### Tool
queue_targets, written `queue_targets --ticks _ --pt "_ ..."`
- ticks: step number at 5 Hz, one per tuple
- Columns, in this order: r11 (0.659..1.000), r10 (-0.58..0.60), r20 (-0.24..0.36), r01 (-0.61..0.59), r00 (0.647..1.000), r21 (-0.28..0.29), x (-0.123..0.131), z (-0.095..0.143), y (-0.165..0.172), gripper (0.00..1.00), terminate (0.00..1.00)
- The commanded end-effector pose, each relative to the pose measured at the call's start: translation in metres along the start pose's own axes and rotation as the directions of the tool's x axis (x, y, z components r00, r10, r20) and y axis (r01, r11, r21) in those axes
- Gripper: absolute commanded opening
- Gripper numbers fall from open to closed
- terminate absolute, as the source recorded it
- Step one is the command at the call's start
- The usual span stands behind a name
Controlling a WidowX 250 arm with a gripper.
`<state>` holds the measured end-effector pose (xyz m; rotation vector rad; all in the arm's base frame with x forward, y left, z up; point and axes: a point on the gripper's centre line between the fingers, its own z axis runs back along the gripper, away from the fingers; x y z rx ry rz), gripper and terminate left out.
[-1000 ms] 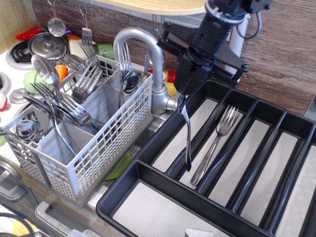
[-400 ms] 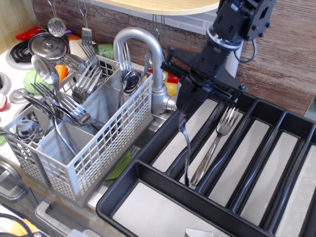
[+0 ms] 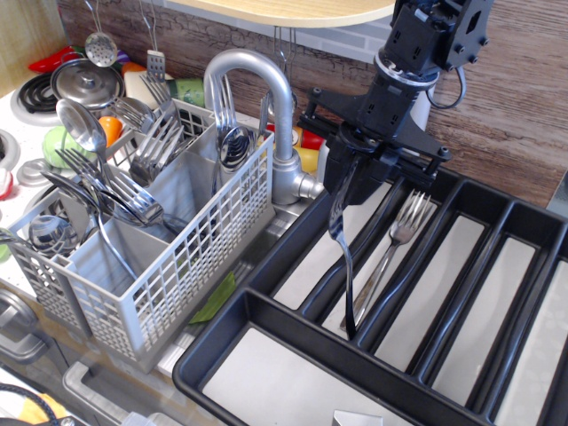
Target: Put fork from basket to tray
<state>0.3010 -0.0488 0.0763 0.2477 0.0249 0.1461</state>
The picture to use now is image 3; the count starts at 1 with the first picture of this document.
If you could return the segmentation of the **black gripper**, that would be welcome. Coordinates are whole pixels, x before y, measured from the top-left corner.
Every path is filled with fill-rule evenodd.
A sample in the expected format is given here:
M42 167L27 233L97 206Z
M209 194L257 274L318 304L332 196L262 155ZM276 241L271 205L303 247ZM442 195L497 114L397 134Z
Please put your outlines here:
M337 195L351 166L345 202L361 205L387 180L404 178L422 188L436 179L451 155L410 117L419 91L436 84L439 73L417 75L378 67L368 92L345 95L314 87L298 125L328 148L324 186Z

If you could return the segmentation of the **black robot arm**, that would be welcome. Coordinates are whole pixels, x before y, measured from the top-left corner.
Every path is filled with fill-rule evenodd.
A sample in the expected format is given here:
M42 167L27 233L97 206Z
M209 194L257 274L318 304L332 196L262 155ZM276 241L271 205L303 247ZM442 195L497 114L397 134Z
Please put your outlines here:
M397 1L391 32L375 55L366 93L314 87L300 126L326 140L324 186L345 205L360 205L385 181L431 186L451 159L446 146L421 129L411 110L443 72L477 62L487 45L490 1Z

